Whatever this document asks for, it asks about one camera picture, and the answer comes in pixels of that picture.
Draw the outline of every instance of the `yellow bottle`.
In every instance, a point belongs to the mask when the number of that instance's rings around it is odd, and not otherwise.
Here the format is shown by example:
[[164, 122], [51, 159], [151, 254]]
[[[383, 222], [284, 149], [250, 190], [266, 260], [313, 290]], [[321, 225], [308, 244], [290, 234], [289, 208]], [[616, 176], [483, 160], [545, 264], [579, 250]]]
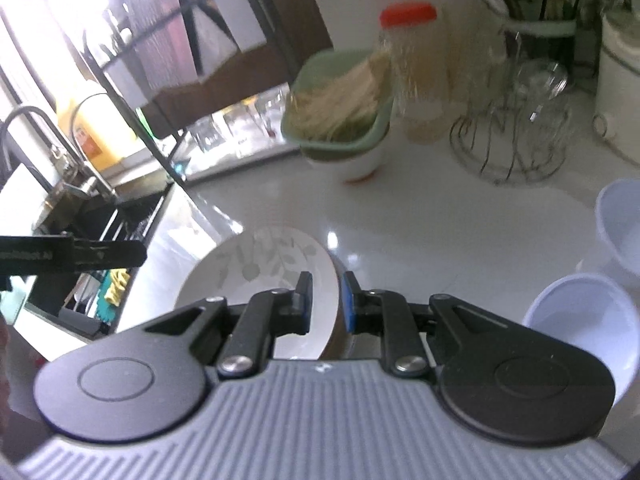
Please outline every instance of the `yellow bottle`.
[[[102, 95], [88, 98], [94, 94]], [[70, 95], [59, 96], [56, 100], [58, 126], [65, 135], [70, 136], [71, 117], [80, 103], [74, 133], [96, 170], [106, 170], [135, 151], [136, 134], [95, 81], [84, 81]]]

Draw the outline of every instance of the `person's hand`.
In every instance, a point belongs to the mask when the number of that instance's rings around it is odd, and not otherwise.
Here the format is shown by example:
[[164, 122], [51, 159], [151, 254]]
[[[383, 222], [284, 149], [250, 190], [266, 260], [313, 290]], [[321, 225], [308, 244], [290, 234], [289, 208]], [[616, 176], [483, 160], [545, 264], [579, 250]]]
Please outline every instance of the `person's hand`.
[[9, 344], [9, 327], [0, 314], [0, 435], [4, 434], [9, 425], [9, 394], [11, 387], [6, 376], [6, 348]]

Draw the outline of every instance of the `gray ribbed surface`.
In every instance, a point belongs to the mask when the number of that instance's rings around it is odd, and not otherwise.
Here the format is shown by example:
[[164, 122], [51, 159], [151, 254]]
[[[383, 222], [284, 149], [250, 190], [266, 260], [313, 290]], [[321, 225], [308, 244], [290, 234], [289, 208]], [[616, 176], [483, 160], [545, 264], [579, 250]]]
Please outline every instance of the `gray ribbed surface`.
[[627, 471], [595, 440], [503, 446], [453, 422], [428, 386], [376, 361], [272, 362], [223, 384], [192, 421], [128, 447], [56, 437], [20, 464], [33, 480], [613, 480]]

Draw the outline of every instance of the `plastic jar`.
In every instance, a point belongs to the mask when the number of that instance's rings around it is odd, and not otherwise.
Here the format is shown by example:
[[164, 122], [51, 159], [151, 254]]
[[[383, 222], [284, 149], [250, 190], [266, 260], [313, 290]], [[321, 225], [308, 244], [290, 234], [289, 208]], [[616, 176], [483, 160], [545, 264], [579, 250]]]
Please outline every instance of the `plastic jar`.
[[405, 2], [383, 10], [380, 25], [380, 48], [391, 56], [402, 129], [416, 142], [440, 138], [448, 133], [442, 121], [449, 101], [444, 22], [431, 4]]

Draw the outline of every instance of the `red lid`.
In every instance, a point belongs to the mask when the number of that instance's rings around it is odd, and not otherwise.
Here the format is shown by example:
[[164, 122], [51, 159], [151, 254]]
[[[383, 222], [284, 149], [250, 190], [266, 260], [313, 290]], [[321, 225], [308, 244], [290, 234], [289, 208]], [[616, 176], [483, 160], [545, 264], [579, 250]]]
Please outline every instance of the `red lid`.
[[434, 6], [427, 2], [405, 2], [388, 6], [380, 13], [382, 28], [418, 25], [435, 20], [438, 13]]

